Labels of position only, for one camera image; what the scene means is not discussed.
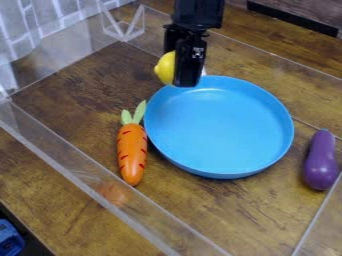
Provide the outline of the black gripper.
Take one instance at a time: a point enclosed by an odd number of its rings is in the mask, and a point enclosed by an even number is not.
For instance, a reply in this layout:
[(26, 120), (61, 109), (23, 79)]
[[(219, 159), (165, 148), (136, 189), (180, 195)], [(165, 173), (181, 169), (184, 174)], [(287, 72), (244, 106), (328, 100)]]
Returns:
[(177, 40), (177, 35), (220, 28), (224, 4), (224, 0), (173, 0), (170, 23), (164, 25), (164, 52), (174, 50), (173, 85), (177, 87), (194, 87), (198, 83), (207, 50), (200, 36)]

